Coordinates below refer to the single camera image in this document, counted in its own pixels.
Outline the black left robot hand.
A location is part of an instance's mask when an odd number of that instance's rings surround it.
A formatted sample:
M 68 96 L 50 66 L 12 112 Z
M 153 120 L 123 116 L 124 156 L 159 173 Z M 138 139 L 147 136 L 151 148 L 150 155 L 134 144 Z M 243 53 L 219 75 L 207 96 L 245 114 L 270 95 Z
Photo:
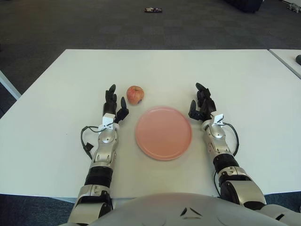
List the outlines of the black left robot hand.
M 106 113 L 113 115 L 113 122 L 119 123 L 119 121 L 124 120 L 129 114 L 129 110 L 127 108 L 127 104 L 125 98 L 122 97 L 120 104 L 121 108 L 117 109 L 117 95 L 115 94 L 116 85 L 113 84 L 108 90 L 105 92 L 105 100 L 106 102 L 103 105 L 103 116 Z

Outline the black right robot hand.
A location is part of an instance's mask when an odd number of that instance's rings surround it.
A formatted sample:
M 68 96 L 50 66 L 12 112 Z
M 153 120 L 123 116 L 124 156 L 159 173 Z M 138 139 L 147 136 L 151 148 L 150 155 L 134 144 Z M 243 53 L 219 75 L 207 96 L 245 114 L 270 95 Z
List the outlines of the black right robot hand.
M 192 100 L 188 116 L 197 121 L 207 121 L 211 119 L 211 113 L 216 111 L 214 101 L 211 99 L 211 93 L 200 83 L 196 83 L 197 102 Z

